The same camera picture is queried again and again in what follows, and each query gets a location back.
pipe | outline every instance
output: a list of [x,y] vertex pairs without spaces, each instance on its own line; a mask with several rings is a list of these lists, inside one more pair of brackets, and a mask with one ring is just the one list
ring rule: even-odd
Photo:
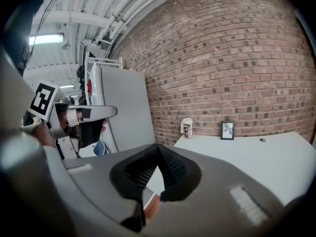
[[111,32],[110,34],[110,39],[113,39],[116,34],[118,33],[118,31],[120,30],[120,28],[122,27],[122,25],[129,19],[129,17],[133,14],[134,11],[137,10],[138,7],[140,7],[143,3],[145,3],[148,0],[137,0],[128,10],[126,13],[124,13],[124,16],[122,17],[122,19],[120,20],[120,22],[118,23],[118,25],[115,27],[115,29]]
[[99,34],[99,36],[97,37],[98,39],[102,39],[106,33],[108,32],[109,28],[112,26],[113,22],[115,21],[115,19],[119,16],[119,14],[122,12],[122,10],[127,6],[127,4],[130,2],[131,0],[122,0],[115,8],[115,10],[113,11],[111,17],[109,18],[109,21],[106,25],[105,28],[103,28]]
[[130,17],[129,19],[123,24],[123,26],[121,27],[121,29],[118,31],[118,33],[116,34],[116,36],[113,38],[112,40],[112,44],[115,42],[116,38],[119,36],[119,34],[121,33],[121,31],[124,29],[124,27],[139,13],[141,12],[144,8],[146,8],[149,4],[151,4],[153,1],[155,0],[148,0],[146,3],[144,3],[141,7],[139,7]]

black picture frame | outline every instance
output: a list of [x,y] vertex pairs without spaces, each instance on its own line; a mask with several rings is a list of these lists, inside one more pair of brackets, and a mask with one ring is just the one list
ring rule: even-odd
[[[227,138],[227,137],[223,137],[224,135],[224,125],[225,124],[231,124],[232,125],[232,134],[231,134],[231,138]],[[221,122],[221,140],[234,140],[235,137],[235,123],[233,121],[222,121]]]

ceiling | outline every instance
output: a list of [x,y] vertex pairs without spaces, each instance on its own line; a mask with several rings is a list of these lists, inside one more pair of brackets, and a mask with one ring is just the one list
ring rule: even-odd
[[[51,0],[44,0],[43,5],[35,15],[32,24],[31,35],[36,34],[38,24],[45,8]],[[38,44],[34,46],[34,51],[28,63],[24,80],[28,85],[36,90],[41,80],[49,81],[57,85],[74,84],[75,88],[63,89],[65,95],[80,95],[80,88],[76,70],[79,67],[79,46],[81,41],[94,41],[100,31],[107,25],[115,7],[122,0],[57,0],[53,9],[42,25],[39,35],[63,33],[64,43]],[[122,11],[127,9],[137,0],[131,0]],[[138,13],[137,17],[124,28],[124,33],[129,32],[137,22],[147,13],[159,6],[166,0],[156,0],[148,7]],[[118,24],[115,21],[109,31]],[[68,43],[71,45],[68,50],[63,50],[62,46]],[[103,58],[105,47],[101,43],[94,46],[94,54]]]

gray panel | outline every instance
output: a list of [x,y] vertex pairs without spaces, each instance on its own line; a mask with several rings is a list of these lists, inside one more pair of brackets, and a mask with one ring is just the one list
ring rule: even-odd
[[109,119],[118,151],[154,143],[144,74],[102,66],[101,78],[105,104],[118,109]]

red object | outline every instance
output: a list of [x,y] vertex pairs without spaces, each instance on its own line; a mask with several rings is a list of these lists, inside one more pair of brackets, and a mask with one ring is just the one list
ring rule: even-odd
[[87,92],[91,95],[91,80],[90,79],[89,79],[89,81],[87,83],[87,87],[88,87]]

